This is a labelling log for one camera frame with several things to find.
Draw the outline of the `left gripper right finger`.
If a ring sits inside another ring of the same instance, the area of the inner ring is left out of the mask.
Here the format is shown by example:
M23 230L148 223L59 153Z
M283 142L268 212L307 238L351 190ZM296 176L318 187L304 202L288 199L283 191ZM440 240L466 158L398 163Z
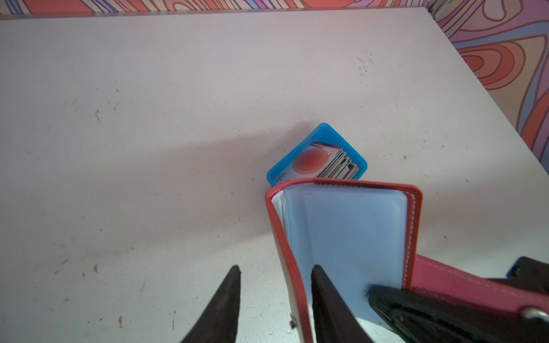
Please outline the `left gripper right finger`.
M358 324L324 269L318 264L313 267L311 283L317 342L373 343Z

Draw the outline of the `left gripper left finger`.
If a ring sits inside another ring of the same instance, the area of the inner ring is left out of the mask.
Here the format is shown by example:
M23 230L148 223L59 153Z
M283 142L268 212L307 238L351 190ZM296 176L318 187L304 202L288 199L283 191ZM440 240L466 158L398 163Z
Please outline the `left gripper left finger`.
M181 343L235 343L240 316L240 299L241 271L237 265L234 265Z

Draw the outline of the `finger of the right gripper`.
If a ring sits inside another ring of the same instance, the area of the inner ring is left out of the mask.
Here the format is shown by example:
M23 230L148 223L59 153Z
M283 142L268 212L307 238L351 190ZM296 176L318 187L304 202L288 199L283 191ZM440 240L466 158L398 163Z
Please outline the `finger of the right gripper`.
M547 342L548 323L390 287L369 304L405 342Z
M529 257L520 257L507 273L512 287L548 295L548 264Z

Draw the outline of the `red leather card holder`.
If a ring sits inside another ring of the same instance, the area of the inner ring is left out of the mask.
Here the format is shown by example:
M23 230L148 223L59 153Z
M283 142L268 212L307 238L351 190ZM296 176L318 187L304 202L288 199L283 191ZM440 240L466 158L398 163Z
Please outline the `red leather card holder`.
M411 185L300 179L265 201L301 342L317 342L311 274L320 265L359 323L391 330L369 304L390 287L548 323L548 295L483 279L416 252L422 192Z

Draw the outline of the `stack of credit cards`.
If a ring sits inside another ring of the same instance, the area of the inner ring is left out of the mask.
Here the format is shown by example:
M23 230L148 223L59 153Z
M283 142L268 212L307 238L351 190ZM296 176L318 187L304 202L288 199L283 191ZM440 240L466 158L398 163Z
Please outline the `stack of credit cards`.
M298 147L268 174L271 185L297 179L355 180L362 172L358 158L343 148L314 141Z

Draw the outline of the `blue plastic card tray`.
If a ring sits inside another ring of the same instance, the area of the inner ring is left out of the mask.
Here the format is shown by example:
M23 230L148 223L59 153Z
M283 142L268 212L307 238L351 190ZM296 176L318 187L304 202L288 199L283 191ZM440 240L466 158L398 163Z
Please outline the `blue plastic card tray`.
M273 187L306 178L358 180L367 168L358 151L329 124L322 123L274 165L266 179Z

